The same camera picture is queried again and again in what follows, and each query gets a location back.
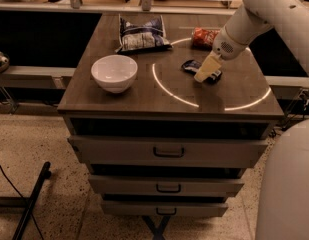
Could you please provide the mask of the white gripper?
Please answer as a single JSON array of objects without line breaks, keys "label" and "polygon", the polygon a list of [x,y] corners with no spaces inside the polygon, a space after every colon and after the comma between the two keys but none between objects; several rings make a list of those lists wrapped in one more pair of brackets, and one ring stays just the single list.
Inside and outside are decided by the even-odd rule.
[{"label": "white gripper", "polygon": [[213,72],[221,68],[222,63],[220,57],[223,60],[232,60],[240,55],[246,47],[246,44],[240,44],[233,40],[228,35],[226,28],[223,27],[214,38],[212,46],[213,51],[205,58],[198,72],[194,75],[194,79],[202,83]]}]

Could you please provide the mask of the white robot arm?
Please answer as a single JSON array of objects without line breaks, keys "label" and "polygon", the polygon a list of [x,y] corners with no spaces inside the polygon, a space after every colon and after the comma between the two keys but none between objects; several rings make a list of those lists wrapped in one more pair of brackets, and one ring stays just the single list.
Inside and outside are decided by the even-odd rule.
[{"label": "white robot arm", "polygon": [[[259,35],[275,29],[307,77],[269,76],[272,86],[309,89],[309,8],[303,0],[242,0],[195,75],[204,81]],[[264,169],[255,240],[309,240],[309,119],[285,131]]]}]

